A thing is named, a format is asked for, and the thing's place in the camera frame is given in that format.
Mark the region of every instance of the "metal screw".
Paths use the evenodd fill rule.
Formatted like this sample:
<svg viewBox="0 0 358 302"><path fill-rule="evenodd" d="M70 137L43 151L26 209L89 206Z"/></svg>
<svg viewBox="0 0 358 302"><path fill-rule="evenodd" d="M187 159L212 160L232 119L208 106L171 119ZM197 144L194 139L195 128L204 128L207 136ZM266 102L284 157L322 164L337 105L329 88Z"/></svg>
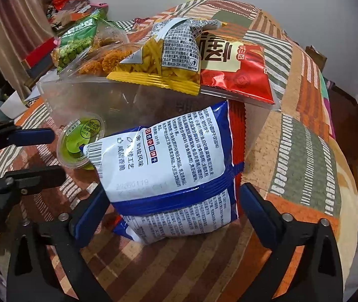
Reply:
<svg viewBox="0 0 358 302"><path fill-rule="evenodd" d="M287 221L287 222L290 222L294 219L294 217L290 214L290 213L283 213L282 214L282 219Z"/></svg>
<svg viewBox="0 0 358 302"><path fill-rule="evenodd" d="M7 177L7 178L5 179L5 183L6 183L6 185L12 185L12 184L14 183L14 178L12 178L12 177Z"/></svg>
<svg viewBox="0 0 358 302"><path fill-rule="evenodd" d="M60 221L66 221L67 219L69 219L69 214L67 212L63 212L59 214L58 219Z"/></svg>
<svg viewBox="0 0 358 302"><path fill-rule="evenodd" d="M323 226L326 226L326 227L330 225L330 222L325 218L321 218L320 222Z"/></svg>

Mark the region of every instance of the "curtain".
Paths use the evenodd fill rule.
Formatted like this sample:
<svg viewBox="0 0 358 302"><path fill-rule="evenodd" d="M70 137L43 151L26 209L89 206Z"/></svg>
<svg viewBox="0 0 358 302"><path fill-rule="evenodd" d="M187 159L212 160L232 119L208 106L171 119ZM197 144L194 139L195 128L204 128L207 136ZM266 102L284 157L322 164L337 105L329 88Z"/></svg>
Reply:
<svg viewBox="0 0 358 302"><path fill-rule="evenodd" d="M46 17L50 0L0 0L0 70L21 99L30 77L21 63L54 36Z"/></svg>

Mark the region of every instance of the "yellow snack bag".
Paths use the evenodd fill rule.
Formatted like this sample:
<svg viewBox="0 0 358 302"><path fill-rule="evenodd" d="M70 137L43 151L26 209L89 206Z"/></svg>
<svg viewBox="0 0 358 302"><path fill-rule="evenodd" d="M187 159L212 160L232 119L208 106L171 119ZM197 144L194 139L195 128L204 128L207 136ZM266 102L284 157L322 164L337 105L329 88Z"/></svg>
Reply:
<svg viewBox="0 0 358 302"><path fill-rule="evenodd" d="M117 64L107 78L197 95L200 91L197 42L203 31L221 26L219 20L180 17L156 23L144 46Z"/></svg>

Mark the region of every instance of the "green jelly cup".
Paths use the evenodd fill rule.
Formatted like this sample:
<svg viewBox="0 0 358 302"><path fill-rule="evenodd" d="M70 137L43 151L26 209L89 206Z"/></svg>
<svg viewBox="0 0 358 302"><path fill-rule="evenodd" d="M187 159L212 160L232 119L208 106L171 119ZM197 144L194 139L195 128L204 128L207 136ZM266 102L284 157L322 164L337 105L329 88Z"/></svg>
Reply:
<svg viewBox="0 0 358 302"><path fill-rule="evenodd" d="M64 127L57 141L57 159L67 168L94 169L80 146L96 142L105 135L105 123L96 114L84 114Z"/></svg>

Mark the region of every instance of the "red snack bag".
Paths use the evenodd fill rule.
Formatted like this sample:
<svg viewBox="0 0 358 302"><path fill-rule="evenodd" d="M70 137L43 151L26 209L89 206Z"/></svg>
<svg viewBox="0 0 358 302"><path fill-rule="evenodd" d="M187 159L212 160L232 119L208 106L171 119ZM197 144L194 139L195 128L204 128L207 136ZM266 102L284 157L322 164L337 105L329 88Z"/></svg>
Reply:
<svg viewBox="0 0 358 302"><path fill-rule="evenodd" d="M200 84L274 104L264 60L264 48L246 41L205 32L198 44L201 56Z"/></svg>

